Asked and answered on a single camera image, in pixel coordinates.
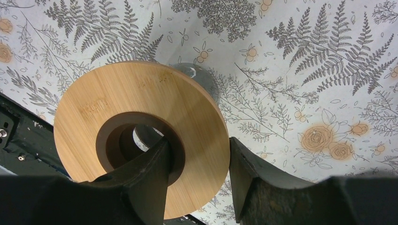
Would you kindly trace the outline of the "light wooden ring holder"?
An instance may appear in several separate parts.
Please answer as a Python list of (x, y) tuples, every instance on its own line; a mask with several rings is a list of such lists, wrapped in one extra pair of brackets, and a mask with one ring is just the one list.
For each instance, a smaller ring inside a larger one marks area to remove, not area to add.
[(54, 140), (72, 180), (93, 181), (126, 162), (119, 148), (106, 149), (115, 129), (147, 124), (177, 149), (165, 219), (190, 214), (220, 190), (230, 164), (229, 134), (213, 98), (192, 78), (171, 67), (126, 61), (96, 68), (63, 94), (54, 119)]

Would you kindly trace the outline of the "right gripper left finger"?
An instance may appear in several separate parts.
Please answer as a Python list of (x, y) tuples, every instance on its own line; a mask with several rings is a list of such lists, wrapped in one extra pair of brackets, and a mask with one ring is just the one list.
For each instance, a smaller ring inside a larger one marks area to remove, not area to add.
[(60, 176), (0, 178), (3, 225), (160, 225), (165, 212), (171, 147), (148, 151), (92, 182)]

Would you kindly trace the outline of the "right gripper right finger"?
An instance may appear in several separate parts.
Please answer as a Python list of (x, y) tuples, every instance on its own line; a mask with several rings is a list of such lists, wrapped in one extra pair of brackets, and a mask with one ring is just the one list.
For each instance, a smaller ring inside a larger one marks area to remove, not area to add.
[(295, 177), (230, 138), (230, 183), (241, 225), (395, 225), (395, 176)]

